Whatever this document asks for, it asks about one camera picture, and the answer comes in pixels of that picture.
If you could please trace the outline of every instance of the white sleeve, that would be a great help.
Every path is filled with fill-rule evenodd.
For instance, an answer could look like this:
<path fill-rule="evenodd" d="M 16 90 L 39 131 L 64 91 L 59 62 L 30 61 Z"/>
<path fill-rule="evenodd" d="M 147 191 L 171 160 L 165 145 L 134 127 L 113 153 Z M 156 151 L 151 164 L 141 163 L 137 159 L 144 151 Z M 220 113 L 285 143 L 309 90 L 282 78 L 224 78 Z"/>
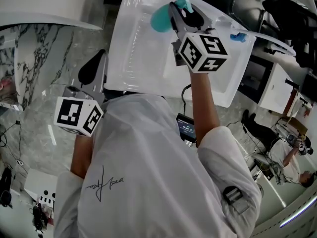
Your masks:
<path fill-rule="evenodd" d="M 77 238 L 77 207 L 83 179 L 71 172 L 62 173 L 57 180 L 54 205 L 54 237 Z"/>
<path fill-rule="evenodd" d="M 239 214 L 224 198 L 221 205 L 238 237 L 249 237 L 260 213 L 261 193 L 231 131 L 217 127 L 209 131 L 198 148 L 199 159 L 221 193 L 229 186 L 241 190 L 249 209 Z"/>

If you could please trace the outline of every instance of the black shoe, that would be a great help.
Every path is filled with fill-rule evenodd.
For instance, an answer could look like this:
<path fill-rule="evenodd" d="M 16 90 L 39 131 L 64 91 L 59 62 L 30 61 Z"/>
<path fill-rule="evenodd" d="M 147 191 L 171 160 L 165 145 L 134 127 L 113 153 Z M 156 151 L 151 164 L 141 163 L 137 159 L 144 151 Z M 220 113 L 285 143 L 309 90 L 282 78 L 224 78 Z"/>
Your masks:
<path fill-rule="evenodd" d="M 243 114 L 242 114 L 242 119 L 241 119 L 241 123 L 242 124 L 246 124 L 249 120 L 249 110 L 246 109 L 244 110 Z"/>
<path fill-rule="evenodd" d="M 252 115 L 250 115 L 249 117 L 249 121 L 254 121 L 254 118 L 256 117 L 256 113 L 253 113 Z"/>
<path fill-rule="evenodd" d="M 2 192 L 1 197 L 0 197 L 0 202 L 3 207 L 7 207 L 11 203 L 11 193 L 8 190 L 5 190 Z"/>

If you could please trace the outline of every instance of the white box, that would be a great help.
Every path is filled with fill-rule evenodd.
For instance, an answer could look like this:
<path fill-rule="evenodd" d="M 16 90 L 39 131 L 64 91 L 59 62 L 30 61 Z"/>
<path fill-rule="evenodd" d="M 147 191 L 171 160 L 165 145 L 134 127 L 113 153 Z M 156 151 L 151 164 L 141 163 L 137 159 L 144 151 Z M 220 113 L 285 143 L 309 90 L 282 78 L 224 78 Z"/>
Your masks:
<path fill-rule="evenodd" d="M 54 124 L 70 133 L 90 137 L 103 114 L 95 100 L 58 97 Z"/>
<path fill-rule="evenodd" d="M 214 30 L 212 35 L 186 33 L 178 52 L 194 73 L 217 71 L 230 57 Z"/>

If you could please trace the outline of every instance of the white shirt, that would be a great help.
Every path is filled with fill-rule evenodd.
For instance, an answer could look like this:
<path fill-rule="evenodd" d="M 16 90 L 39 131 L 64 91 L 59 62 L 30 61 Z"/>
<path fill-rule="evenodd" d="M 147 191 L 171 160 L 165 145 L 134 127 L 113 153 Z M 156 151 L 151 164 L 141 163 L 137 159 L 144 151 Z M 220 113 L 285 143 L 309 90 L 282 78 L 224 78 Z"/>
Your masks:
<path fill-rule="evenodd" d="M 58 178 L 54 237 L 251 235 L 261 194 L 228 128 L 207 133 L 197 155 L 166 100 L 146 94 L 110 101 L 100 123 L 85 179 Z M 221 194 L 232 185 L 249 204 L 241 215 Z"/>
<path fill-rule="evenodd" d="M 290 147 L 288 143 L 279 140 L 273 145 L 269 157 L 283 167 L 283 161 L 291 150 L 292 147 Z M 293 156 L 289 164 L 283 168 L 283 174 L 288 181 L 299 183 L 301 170 L 295 156 Z"/>

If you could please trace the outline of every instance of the marble wall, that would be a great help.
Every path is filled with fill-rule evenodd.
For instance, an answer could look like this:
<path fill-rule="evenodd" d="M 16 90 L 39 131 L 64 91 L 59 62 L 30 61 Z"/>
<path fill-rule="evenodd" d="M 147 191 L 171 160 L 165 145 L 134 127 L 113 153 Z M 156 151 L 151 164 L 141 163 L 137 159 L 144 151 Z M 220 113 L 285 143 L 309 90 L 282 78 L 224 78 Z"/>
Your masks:
<path fill-rule="evenodd" d="M 6 39 L 13 33 L 14 46 L 7 48 Z M 0 99 L 0 105 L 25 110 L 43 90 L 69 70 L 66 61 L 74 27 L 24 24 L 1 31 L 0 36 L 4 38 L 2 45 L 0 43 L 0 78 L 7 74 L 13 76 L 16 87 L 14 101 Z"/>
<path fill-rule="evenodd" d="M 0 102 L 6 104 L 18 104 L 14 82 L 14 52 L 13 47 L 0 50 Z"/>

